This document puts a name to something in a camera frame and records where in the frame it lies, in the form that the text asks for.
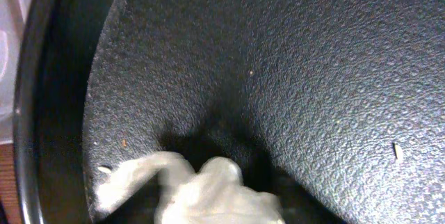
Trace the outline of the round black tray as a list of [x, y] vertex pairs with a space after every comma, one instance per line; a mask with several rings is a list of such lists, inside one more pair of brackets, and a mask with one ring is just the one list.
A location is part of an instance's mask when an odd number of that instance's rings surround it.
[[444, 222], [444, 0], [32, 0], [14, 110], [25, 223], [152, 223], [99, 168], [164, 150], [287, 223]]

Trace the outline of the white tissue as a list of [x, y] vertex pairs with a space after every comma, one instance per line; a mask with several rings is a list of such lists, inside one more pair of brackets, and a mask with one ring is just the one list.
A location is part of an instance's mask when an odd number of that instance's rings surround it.
[[214, 157], [195, 171], [176, 152], [121, 163], [97, 187], [98, 208], [112, 213], [155, 175], [161, 185], [155, 223], [284, 222], [278, 197], [245, 186], [240, 167], [231, 159]]

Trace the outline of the clear plastic bin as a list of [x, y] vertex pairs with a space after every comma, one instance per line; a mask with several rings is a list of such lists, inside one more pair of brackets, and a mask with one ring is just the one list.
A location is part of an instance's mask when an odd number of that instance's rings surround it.
[[1, 0], [1, 144], [13, 142], [17, 62], [31, 0]]

